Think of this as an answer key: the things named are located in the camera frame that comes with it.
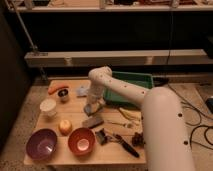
wall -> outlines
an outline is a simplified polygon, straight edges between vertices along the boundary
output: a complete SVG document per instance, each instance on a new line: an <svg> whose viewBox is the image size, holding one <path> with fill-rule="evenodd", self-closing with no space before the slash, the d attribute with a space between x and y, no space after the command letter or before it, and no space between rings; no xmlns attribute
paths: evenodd
<svg viewBox="0 0 213 171"><path fill-rule="evenodd" d="M17 117L31 81L23 51L12 34L0 4L0 149Z"/></svg>

knife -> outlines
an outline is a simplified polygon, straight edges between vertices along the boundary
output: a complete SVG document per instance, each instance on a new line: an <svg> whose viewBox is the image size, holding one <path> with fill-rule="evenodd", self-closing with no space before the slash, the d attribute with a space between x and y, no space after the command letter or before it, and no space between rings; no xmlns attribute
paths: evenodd
<svg viewBox="0 0 213 171"><path fill-rule="evenodd" d="M135 151L134 148L132 148L120 135L118 134L113 134L113 136L119 141L119 143L122 145L122 147L129 152L130 154L132 154L133 156L139 158L140 155L138 154L137 151Z"/></svg>

red bowl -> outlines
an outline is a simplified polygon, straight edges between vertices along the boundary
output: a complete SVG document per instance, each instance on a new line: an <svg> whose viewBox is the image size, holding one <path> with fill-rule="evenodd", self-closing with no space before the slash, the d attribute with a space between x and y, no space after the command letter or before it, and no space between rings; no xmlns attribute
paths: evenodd
<svg viewBox="0 0 213 171"><path fill-rule="evenodd" d="M77 156L88 154L95 144L95 135L88 128L74 130L68 139L71 152Z"/></svg>

utensil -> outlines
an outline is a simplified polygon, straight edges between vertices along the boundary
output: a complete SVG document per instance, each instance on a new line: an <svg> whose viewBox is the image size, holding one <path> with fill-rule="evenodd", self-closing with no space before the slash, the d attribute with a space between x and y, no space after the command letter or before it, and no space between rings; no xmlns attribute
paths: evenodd
<svg viewBox="0 0 213 171"><path fill-rule="evenodd" d="M107 123L121 125L121 126L123 126L125 128L132 128L133 127L132 123L120 123L120 122L110 121L110 120L107 120Z"/></svg>
<svg viewBox="0 0 213 171"><path fill-rule="evenodd" d="M113 134L113 136L118 140L118 142L122 145L122 147L128 151L130 154L132 154L135 157L140 157L137 151L135 151L134 148L132 148L120 135Z"/></svg>

purple bowl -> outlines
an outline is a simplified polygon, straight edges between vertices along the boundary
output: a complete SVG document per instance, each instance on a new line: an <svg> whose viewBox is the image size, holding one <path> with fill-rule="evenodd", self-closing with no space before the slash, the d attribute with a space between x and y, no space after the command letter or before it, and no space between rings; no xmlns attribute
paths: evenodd
<svg viewBox="0 0 213 171"><path fill-rule="evenodd" d="M40 129L33 133L26 145L27 155L33 160L44 160L55 151L57 135L51 129Z"/></svg>

